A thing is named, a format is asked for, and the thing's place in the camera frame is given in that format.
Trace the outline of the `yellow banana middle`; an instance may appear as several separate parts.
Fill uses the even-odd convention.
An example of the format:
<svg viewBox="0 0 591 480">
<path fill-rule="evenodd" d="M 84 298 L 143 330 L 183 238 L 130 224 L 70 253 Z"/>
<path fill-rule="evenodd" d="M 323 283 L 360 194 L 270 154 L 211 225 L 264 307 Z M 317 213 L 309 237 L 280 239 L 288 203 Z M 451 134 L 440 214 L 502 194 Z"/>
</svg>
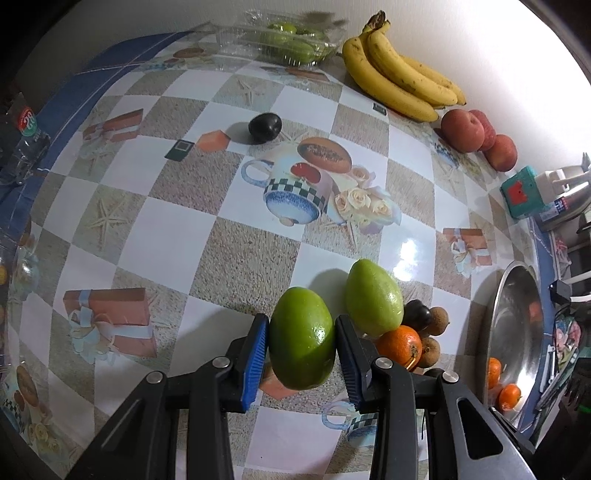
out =
<svg viewBox="0 0 591 480">
<path fill-rule="evenodd" d="M 420 73 L 394 49 L 386 36 L 390 26 L 386 13 L 380 10 L 363 27 L 363 32 L 368 34 L 366 43 L 370 59 L 378 70 L 403 90 L 433 107 L 456 105 L 458 97 L 455 92 Z"/>
</svg>

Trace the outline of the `green mango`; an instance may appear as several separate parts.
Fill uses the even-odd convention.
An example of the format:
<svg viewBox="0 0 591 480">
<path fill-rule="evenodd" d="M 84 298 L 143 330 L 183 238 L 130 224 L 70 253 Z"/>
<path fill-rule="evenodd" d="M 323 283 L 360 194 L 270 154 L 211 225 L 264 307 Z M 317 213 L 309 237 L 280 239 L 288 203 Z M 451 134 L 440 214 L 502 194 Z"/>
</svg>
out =
<svg viewBox="0 0 591 480">
<path fill-rule="evenodd" d="M 346 280 L 346 312 L 360 332 L 377 338 L 401 326 L 404 301 L 394 277 L 370 259 L 353 263 Z"/>
<path fill-rule="evenodd" d="M 291 287 L 281 295 L 270 319 L 270 362 L 276 378 L 290 390 L 318 387 L 335 363 L 335 320 L 320 295 Z"/>
</svg>

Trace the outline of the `orange mandarin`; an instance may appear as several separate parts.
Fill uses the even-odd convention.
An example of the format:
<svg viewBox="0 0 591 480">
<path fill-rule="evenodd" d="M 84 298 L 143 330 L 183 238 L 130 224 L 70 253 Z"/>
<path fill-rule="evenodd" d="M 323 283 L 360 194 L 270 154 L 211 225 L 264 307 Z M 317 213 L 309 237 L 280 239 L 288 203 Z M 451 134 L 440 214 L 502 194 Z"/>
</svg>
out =
<svg viewBox="0 0 591 480">
<path fill-rule="evenodd" d="M 419 334 L 406 325 L 385 333 L 375 342 L 375 345 L 381 356 L 389 358 L 408 371 L 418 365 L 423 353 Z"/>
<path fill-rule="evenodd" d="M 487 370 L 487 387 L 488 389 L 493 389 L 497 386 L 500 381 L 502 373 L 502 364 L 499 359 L 495 357 L 490 357 L 488 360 L 488 370 Z"/>
<path fill-rule="evenodd" d="M 521 400 L 521 389 L 515 383 L 505 385 L 498 394 L 497 407 L 502 411 L 513 410 Z"/>
</svg>

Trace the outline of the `lone dark plum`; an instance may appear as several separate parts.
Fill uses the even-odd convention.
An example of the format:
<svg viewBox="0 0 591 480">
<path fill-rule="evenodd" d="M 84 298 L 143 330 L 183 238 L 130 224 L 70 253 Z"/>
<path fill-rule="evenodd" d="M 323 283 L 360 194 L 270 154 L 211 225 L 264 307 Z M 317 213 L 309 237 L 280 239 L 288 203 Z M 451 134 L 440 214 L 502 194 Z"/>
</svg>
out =
<svg viewBox="0 0 591 480">
<path fill-rule="evenodd" d="M 271 112 L 262 113 L 249 121 L 249 134 L 257 144 L 263 144 L 276 139 L 283 128 L 283 120 L 279 115 Z"/>
</svg>

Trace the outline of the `yellow banana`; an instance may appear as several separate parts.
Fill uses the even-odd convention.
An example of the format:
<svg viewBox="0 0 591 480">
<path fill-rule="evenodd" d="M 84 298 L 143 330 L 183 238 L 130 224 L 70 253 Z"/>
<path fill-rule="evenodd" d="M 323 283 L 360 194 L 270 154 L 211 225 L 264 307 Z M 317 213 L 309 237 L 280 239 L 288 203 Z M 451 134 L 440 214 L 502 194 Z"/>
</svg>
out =
<svg viewBox="0 0 591 480">
<path fill-rule="evenodd" d="M 431 68 L 425 63 L 422 63 L 418 60 L 415 60 L 409 56 L 403 55 L 402 58 L 405 60 L 407 64 L 412 66 L 415 70 L 426 76 L 427 78 L 433 80 L 435 83 L 439 84 L 440 86 L 446 87 L 452 90 L 457 98 L 458 104 L 465 106 L 467 104 L 467 98 L 463 92 L 463 90 L 452 80 L 441 74 L 440 72 L 436 71 L 435 69 Z"/>
<path fill-rule="evenodd" d="M 366 43 L 370 59 L 378 70 L 403 90 L 433 107 L 456 105 L 458 97 L 455 92 L 420 73 L 394 49 L 386 36 L 390 26 L 386 13 L 380 10 L 363 27 L 363 32 L 368 34 Z"/>
<path fill-rule="evenodd" d="M 346 40 L 342 59 L 356 85 L 383 105 L 418 122 L 432 123 L 439 118 L 429 103 L 403 90 L 370 64 L 360 37 Z"/>
</svg>

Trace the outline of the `clear tray of green fruit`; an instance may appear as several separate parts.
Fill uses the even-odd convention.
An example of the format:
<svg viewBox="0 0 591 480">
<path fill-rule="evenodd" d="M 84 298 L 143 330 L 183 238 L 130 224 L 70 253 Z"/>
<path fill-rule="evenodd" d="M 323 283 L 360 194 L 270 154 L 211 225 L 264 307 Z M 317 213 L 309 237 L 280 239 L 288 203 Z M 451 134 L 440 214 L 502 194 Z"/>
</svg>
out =
<svg viewBox="0 0 591 480">
<path fill-rule="evenodd" d="M 337 52 L 346 31 L 324 13 L 247 10 L 214 26 L 219 52 L 283 66 L 311 68 Z"/>
</svg>

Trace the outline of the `yellow banana top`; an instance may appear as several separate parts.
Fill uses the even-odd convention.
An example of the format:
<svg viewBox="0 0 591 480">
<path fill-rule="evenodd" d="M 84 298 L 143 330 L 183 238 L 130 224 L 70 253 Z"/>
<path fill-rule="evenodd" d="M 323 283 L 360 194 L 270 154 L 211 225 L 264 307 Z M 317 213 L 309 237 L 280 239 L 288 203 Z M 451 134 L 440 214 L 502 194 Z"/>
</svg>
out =
<svg viewBox="0 0 591 480">
<path fill-rule="evenodd" d="M 452 90 L 457 98 L 458 104 L 465 106 L 467 104 L 467 98 L 463 92 L 463 90 L 452 80 L 441 74 L 440 72 L 436 71 L 435 69 L 431 68 L 425 63 L 422 63 L 418 60 L 415 60 L 409 56 L 403 55 L 402 58 L 405 60 L 407 64 L 412 66 L 415 70 L 426 76 L 427 78 L 433 80 L 435 83 L 439 84 L 440 86 L 446 87 Z"/>
</svg>

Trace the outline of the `teal plastic box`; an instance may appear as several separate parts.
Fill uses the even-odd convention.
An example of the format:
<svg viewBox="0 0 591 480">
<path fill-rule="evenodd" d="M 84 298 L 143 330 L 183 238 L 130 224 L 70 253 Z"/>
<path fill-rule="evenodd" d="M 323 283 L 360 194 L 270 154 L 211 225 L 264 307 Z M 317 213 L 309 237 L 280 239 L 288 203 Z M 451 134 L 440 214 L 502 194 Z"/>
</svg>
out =
<svg viewBox="0 0 591 480">
<path fill-rule="evenodd" d="M 504 181 L 500 187 L 510 216 L 521 220 L 539 213 L 545 206 L 536 181 L 536 171 L 526 166 Z"/>
</svg>

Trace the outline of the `steel round tray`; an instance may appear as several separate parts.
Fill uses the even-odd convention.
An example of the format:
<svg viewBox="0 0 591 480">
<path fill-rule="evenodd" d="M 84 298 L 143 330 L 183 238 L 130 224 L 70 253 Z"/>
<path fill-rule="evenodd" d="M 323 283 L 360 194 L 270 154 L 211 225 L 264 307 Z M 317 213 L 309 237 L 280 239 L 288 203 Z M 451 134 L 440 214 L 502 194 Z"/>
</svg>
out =
<svg viewBox="0 0 591 480">
<path fill-rule="evenodd" d="M 517 406 L 504 413 L 514 427 L 522 420 L 542 357 L 543 310 L 535 272 L 523 262 L 512 262 L 493 290 L 482 320 L 476 356 L 476 396 L 484 406 L 497 403 L 501 389 L 515 383 L 522 397 Z M 488 360 L 502 364 L 500 381 L 487 387 Z"/>
</svg>

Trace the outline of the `white power adapter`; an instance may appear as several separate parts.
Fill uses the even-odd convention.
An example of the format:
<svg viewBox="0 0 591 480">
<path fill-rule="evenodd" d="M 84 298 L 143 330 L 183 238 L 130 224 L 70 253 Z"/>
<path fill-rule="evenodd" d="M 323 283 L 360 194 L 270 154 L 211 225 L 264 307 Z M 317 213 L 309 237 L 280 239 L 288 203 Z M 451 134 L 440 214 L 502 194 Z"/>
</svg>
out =
<svg viewBox="0 0 591 480">
<path fill-rule="evenodd" d="M 563 169 L 544 171 L 535 178 L 542 202 L 549 204 L 571 189 L 585 182 L 590 182 L 590 157 L 582 155 L 581 173 L 568 176 Z"/>
</svg>

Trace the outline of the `red apple middle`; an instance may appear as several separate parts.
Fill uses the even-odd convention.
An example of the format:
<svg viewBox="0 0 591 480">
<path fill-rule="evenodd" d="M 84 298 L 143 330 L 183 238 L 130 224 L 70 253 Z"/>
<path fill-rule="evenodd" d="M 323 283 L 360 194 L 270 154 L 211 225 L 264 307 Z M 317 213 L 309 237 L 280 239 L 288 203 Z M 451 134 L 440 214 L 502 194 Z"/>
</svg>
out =
<svg viewBox="0 0 591 480">
<path fill-rule="evenodd" d="M 485 134 L 483 144 L 479 150 L 482 152 L 488 151 L 496 142 L 496 130 L 484 112 L 474 109 L 471 110 L 471 113 L 481 122 Z"/>
</svg>

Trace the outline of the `red apple near bananas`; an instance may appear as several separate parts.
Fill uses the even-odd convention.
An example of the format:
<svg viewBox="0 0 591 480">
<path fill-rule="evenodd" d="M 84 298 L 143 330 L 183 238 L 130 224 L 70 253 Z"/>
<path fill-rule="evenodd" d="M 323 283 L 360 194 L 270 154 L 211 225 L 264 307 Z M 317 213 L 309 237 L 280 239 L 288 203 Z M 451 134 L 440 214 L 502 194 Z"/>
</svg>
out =
<svg viewBox="0 0 591 480">
<path fill-rule="evenodd" d="M 481 121 L 466 110 L 448 111 L 441 121 L 441 130 L 447 142 L 462 153 L 478 151 L 485 141 Z"/>
</svg>

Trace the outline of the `brown longan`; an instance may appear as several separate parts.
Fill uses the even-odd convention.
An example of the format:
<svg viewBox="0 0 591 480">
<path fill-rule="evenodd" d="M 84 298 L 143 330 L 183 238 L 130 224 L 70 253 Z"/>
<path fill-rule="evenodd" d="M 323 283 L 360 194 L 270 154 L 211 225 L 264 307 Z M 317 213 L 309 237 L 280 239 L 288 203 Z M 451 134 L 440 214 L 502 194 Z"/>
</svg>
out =
<svg viewBox="0 0 591 480">
<path fill-rule="evenodd" d="M 420 333 L 422 337 L 440 336 L 450 324 L 449 314 L 443 307 L 432 307 L 430 309 L 431 322 Z"/>
<path fill-rule="evenodd" d="M 422 355 L 417 366 L 423 369 L 433 367 L 439 361 L 440 355 L 439 342 L 431 336 L 424 337 L 422 339 Z"/>
</svg>

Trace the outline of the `checkered plastic tablecloth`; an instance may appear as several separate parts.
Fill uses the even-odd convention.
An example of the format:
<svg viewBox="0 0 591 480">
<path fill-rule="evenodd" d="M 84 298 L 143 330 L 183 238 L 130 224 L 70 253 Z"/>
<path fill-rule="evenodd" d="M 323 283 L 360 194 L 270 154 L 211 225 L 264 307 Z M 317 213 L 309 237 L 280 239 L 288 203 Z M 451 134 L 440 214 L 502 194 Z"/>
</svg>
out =
<svg viewBox="0 0 591 480">
<path fill-rule="evenodd" d="M 1 192 L 22 243 L 1 318 L 5 415 L 43 478 L 63 478 L 149 372 L 222 354 L 288 288 L 332 314 L 353 263 L 445 308 L 444 368 L 474 380 L 503 271 L 545 245 L 503 176 L 363 97 L 342 66 L 291 70 L 212 53 L 201 32 L 123 42 L 39 113 L 40 169 Z M 271 112 L 280 135 L 257 144 Z"/>
</svg>

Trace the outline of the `red apple far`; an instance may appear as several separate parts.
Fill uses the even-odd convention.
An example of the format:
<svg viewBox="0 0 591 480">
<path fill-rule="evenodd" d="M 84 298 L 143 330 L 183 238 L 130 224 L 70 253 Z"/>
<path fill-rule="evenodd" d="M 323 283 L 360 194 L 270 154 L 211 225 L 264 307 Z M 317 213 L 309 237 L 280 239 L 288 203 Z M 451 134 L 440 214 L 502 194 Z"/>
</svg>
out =
<svg viewBox="0 0 591 480">
<path fill-rule="evenodd" d="M 498 172 L 513 169 L 518 160 L 518 151 L 514 141 L 507 135 L 497 134 L 493 146 L 484 152 L 489 164 Z"/>
</svg>

